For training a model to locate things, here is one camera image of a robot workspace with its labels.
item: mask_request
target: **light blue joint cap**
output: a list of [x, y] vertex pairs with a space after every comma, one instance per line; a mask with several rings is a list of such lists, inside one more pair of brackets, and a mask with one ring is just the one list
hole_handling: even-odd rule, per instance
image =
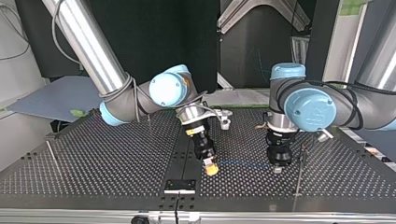
[[396, 130], [396, 119], [385, 127], [377, 129], [376, 131], [394, 131]]
[[99, 106], [99, 110], [102, 113], [102, 119], [111, 126], [119, 126], [121, 124], [125, 124], [128, 122], [116, 119], [108, 110], [106, 107], [105, 102], [102, 102]]
[[188, 86], [178, 73], [190, 73], [186, 65], [169, 68], [153, 78], [149, 84], [151, 99], [160, 106], [175, 106], [187, 96]]
[[166, 69], [166, 71], [164, 71], [165, 73], [190, 73], [189, 69], [187, 68], [187, 66], [185, 64], [180, 64], [180, 65], [176, 65], [173, 66], [171, 68]]
[[305, 77], [305, 66], [300, 63], [277, 63], [273, 66], [270, 80], [288, 77]]
[[292, 92], [284, 106], [288, 119], [307, 132], [329, 127], [337, 114], [332, 97], [324, 91], [313, 88]]

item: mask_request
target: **yellow object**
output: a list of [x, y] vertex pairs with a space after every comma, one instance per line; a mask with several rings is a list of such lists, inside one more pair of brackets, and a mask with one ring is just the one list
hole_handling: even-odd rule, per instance
[[219, 171], [219, 167], [216, 164], [207, 165], [205, 168], [207, 175], [215, 175]]

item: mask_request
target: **gray panel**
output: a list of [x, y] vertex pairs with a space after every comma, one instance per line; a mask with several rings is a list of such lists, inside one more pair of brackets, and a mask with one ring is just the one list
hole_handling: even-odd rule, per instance
[[101, 102], [99, 91], [89, 77], [63, 77], [23, 97], [8, 109], [21, 114], [74, 122], [78, 118], [70, 110], [88, 112], [99, 107]]

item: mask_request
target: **metal plate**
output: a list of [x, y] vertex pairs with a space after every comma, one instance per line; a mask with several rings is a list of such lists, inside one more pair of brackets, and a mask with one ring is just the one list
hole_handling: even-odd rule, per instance
[[[97, 114], [0, 174], [0, 207], [210, 212], [396, 213], [396, 174], [336, 129], [309, 151], [296, 197], [298, 163], [280, 175], [265, 156], [264, 109], [233, 109], [229, 131], [210, 120], [220, 171], [206, 176], [171, 111], [120, 127]], [[293, 145], [312, 140], [299, 133]], [[166, 180], [196, 180], [193, 195], [165, 195]]]
[[[332, 130], [334, 139], [315, 141], [308, 152], [302, 195], [296, 197], [299, 163], [295, 158], [281, 174], [274, 173], [266, 158], [266, 131], [255, 129], [262, 124], [263, 111], [234, 109], [229, 131], [211, 120], [219, 173], [207, 176], [201, 164], [187, 164], [183, 177], [199, 179], [194, 210], [396, 212], [391, 206], [396, 203], [396, 173], [337, 130]], [[294, 157], [299, 155], [301, 143], [312, 144], [311, 134], [297, 135]]]
[[[160, 199], [180, 133], [172, 111], [119, 127], [106, 125], [98, 113], [93, 113], [51, 142], [57, 161], [44, 147], [25, 157], [12, 172], [0, 175], [0, 193], [36, 197], [39, 202], [66, 198], [89, 204], [104, 198]], [[93, 201], [81, 201], [87, 198]]]

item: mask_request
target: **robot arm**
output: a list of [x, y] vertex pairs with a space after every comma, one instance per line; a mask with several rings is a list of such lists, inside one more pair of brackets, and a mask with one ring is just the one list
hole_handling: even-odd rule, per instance
[[43, 3], [58, 19], [64, 36], [104, 99], [100, 110], [106, 123], [117, 126], [166, 107], [175, 108], [187, 135], [195, 143], [197, 159], [204, 162], [209, 175], [217, 172], [216, 150], [208, 135], [207, 118], [218, 117], [221, 128], [226, 130], [230, 124], [227, 117], [231, 114], [203, 105], [203, 95], [196, 91], [185, 65], [169, 68], [151, 81], [131, 87], [134, 79], [123, 71], [86, 1], [43, 0]]
[[[289, 147], [298, 130], [323, 131], [330, 125], [396, 130], [395, 39], [396, 4], [392, 4], [355, 84], [304, 80], [303, 65], [275, 65], [267, 135], [270, 162], [277, 166], [291, 162]], [[337, 89], [332, 84], [350, 88]]]

